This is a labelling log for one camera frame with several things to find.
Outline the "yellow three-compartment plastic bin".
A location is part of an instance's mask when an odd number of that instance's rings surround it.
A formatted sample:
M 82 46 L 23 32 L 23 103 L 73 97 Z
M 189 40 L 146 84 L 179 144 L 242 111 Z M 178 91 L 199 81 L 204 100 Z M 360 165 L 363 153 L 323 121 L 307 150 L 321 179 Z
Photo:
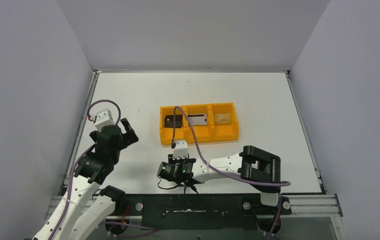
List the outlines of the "yellow three-compartment plastic bin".
M 194 143 L 189 125 L 193 126 L 199 143 L 229 142 L 239 139 L 239 123 L 232 102 L 160 107 L 159 137 L 164 146 L 170 145 L 172 138 Z

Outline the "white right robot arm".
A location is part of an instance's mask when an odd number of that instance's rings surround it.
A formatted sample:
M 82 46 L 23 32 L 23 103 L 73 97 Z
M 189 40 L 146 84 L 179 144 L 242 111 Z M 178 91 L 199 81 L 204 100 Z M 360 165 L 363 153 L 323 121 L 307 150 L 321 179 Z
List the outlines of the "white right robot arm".
M 279 207 L 284 185 L 281 158 L 251 145 L 233 155 L 205 160 L 190 157 L 187 146 L 176 146 L 168 161 L 160 163 L 157 177 L 188 188 L 225 178 L 248 184 L 260 192 L 259 207 L 267 214 Z

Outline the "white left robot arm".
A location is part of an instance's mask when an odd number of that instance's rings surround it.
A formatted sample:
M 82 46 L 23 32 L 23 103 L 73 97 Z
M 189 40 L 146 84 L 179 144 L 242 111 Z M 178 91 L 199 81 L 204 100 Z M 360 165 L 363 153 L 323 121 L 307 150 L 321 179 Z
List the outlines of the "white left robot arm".
M 90 133 L 93 144 L 73 163 L 66 192 L 34 240 L 83 240 L 111 213 L 126 207 L 125 194 L 111 185 L 101 189 L 96 202 L 85 210 L 86 203 L 99 190 L 119 162 L 120 153 L 139 141 L 127 118 L 119 120 L 98 115 Z

